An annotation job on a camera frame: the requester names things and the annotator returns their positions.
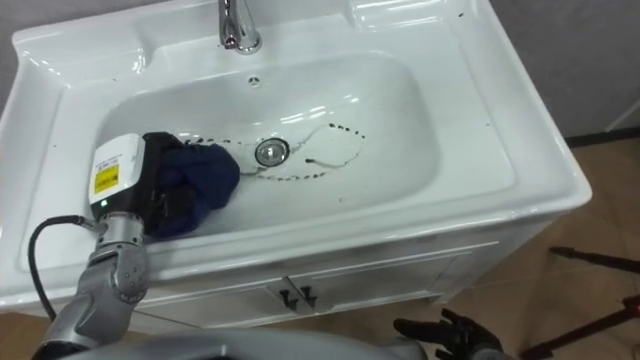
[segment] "brown floor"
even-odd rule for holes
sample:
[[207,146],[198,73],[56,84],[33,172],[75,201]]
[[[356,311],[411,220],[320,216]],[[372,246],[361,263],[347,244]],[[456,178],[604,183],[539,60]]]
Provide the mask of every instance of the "brown floor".
[[[574,154],[591,182],[593,200],[561,218],[448,304],[494,331],[510,354],[618,310],[622,298],[640,292],[640,276],[546,252],[550,246],[571,246],[640,258],[640,140],[583,147]],[[414,300],[272,326],[379,344],[395,336],[393,319],[435,320],[439,311],[427,300]],[[28,358],[46,326],[35,317],[0,315],[0,359]],[[640,320],[566,347],[556,352],[556,358],[633,360],[636,344],[640,344]]]

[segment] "sink basin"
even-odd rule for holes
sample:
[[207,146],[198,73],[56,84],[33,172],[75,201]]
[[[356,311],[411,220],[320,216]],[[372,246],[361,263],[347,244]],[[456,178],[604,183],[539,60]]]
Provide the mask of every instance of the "sink basin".
[[[219,46],[209,0],[14,36],[20,65],[0,122],[0,253],[10,254],[0,305],[35,300],[31,231],[90,215],[93,151],[125,133],[218,144],[243,174],[199,229],[148,247],[154,279],[556,214],[590,198],[489,2],[254,3],[264,45],[250,56]],[[287,144],[278,166],[256,160],[268,139]],[[50,296],[73,292],[93,247],[83,229],[42,234]]]
[[[229,205],[189,237],[396,201],[428,186],[440,160],[411,72],[375,54],[269,66],[135,95],[106,116],[98,144],[150,131],[219,144],[244,175]],[[280,166],[255,159],[268,138],[289,144],[291,155]]]

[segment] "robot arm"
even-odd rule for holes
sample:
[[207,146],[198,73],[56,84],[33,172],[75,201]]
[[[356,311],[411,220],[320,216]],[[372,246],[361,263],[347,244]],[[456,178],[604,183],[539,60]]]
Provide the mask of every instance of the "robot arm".
[[514,360],[502,351],[498,337],[466,316],[442,309],[439,322],[396,319],[393,327],[403,336],[442,345],[436,357],[441,360]]
[[101,223],[107,231],[89,257],[78,290],[54,320],[34,359],[56,359],[120,340],[133,309],[146,294],[141,219],[112,213]]
[[[124,336],[148,287],[145,228],[153,229],[167,215],[164,194],[154,191],[159,163],[162,153],[176,146],[182,144],[167,133],[127,134],[96,150],[89,199],[104,231],[75,296],[52,319],[34,359],[58,359]],[[38,288],[37,275],[34,283]]]

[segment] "faucet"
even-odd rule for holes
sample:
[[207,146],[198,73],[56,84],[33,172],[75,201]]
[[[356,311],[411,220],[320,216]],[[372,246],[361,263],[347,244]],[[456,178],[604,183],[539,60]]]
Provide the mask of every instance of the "faucet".
[[247,0],[218,0],[220,43],[243,55],[260,50],[262,39],[249,12]]

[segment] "black stand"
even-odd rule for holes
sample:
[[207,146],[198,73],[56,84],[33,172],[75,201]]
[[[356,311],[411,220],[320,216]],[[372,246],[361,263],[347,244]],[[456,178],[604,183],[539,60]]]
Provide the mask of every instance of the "black stand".
[[[583,253],[572,248],[553,247],[549,251],[553,254],[569,259],[579,259],[592,264],[602,265],[608,268],[627,271],[640,275],[640,261],[622,259],[613,256],[600,255],[594,253]],[[624,308],[613,314],[600,318],[592,323],[569,331],[553,340],[543,342],[530,349],[523,351],[520,357],[523,360],[542,360],[553,357],[553,351],[563,346],[584,339],[608,328],[620,325],[628,320],[640,318],[640,295],[628,297],[622,300]]]

